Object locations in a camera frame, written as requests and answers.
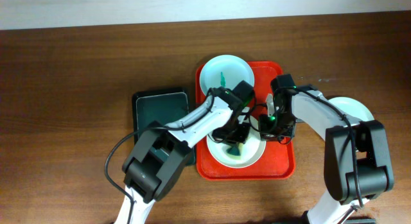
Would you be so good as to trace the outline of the green and yellow sponge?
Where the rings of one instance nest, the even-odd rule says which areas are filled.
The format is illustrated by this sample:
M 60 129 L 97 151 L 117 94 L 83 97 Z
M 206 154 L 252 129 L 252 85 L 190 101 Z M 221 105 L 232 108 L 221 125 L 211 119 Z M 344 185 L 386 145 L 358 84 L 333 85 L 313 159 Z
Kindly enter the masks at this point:
M 239 144 L 230 144 L 229 147 L 226 149 L 226 153 L 233 156 L 240 156 L 240 145 Z

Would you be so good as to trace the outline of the white plate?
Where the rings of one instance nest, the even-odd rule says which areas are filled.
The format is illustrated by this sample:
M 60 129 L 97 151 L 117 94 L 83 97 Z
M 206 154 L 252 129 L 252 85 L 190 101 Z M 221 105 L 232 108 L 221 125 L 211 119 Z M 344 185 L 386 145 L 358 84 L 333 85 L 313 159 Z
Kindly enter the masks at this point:
M 239 143 L 239 155 L 233 155 L 228 152 L 231 147 L 225 143 L 217 143 L 210 135 L 206 138 L 207 147 L 213 158 L 220 164 L 229 168 L 245 168 L 257 162 L 264 153 L 266 142 L 262 141 L 259 132 L 253 128 L 245 143 Z

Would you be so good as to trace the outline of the mint green plate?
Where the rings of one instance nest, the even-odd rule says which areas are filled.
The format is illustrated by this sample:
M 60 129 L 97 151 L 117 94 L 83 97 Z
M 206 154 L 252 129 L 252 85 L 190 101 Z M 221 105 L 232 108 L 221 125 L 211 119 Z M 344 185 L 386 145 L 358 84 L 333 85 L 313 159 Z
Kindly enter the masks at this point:
M 350 116 L 357 117 L 362 121 L 374 120 L 371 111 L 364 104 L 353 98 L 335 97 L 331 98 L 329 102 Z

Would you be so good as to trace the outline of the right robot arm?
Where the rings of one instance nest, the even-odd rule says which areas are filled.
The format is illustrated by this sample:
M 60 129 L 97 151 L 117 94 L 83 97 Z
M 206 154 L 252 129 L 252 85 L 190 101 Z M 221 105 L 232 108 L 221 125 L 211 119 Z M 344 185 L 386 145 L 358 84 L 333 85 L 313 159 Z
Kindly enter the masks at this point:
M 268 113 L 259 117 L 261 138 L 288 144 L 300 119 L 325 142 L 326 191 L 299 223 L 345 223 L 367 202 L 394 187 L 387 134 L 381 122 L 345 113 L 316 87 L 297 86 L 289 74 L 276 76 L 270 86 Z

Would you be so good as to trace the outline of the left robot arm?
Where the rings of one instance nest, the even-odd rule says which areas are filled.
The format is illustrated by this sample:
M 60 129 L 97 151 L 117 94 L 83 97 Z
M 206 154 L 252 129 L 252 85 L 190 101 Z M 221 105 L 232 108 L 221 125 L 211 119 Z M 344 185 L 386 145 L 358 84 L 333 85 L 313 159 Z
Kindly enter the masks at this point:
M 125 159 L 125 187 L 108 181 L 125 195 L 116 223 L 144 223 L 155 202 L 163 199 L 176 184 L 193 147 L 210 136 L 217 143 L 245 143 L 250 126 L 243 122 L 254 89 L 242 81 L 233 90 L 210 88 L 202 105 L 185 117 L 161 126 L 152 122 L 122 138 L 119 148 L 129 138 L 139 138 Z

